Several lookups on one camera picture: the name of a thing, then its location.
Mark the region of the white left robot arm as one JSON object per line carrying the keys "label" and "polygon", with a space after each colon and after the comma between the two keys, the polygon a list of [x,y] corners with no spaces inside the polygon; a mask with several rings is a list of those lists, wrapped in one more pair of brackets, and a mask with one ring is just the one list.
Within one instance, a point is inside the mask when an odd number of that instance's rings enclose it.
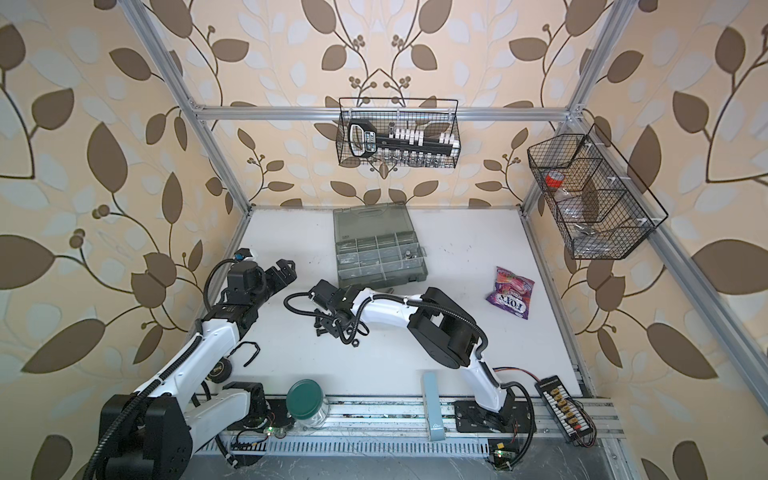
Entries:
{"label": "white left robot arm", "polygon": [[216,364],[238,348],[259,308],[296,280],[296,267],[280,259],[263,269],[246,249],[223,263],[229,268],[226,286],[217,301],[203,296],[205,314],[182,349],[134,392],[117,394],[102,407],[99,440],[83,478],[178,479],[199,449],[253,414],[253,383],[236,383],[193,409],[187,406]]}

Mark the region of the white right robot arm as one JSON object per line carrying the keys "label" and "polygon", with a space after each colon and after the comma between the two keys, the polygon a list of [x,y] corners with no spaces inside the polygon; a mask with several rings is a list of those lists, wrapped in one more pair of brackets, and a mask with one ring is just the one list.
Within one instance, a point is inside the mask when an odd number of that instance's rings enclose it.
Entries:
{"label": "white right robot arm", "polygon": [[319,334],[328,333],[345,345],[359,345],[358,336],[374,325],[407,330],[432,360],[458,371],[473,399],[455,404],[461,432],[536,431],[530,394],[517,382],[501,382],[483,353],[489,338],[474,318],[443,291],[430,287],[421,295],[396,295],[370,288],[338,288],[319,281],[307,294],[315,309]]}

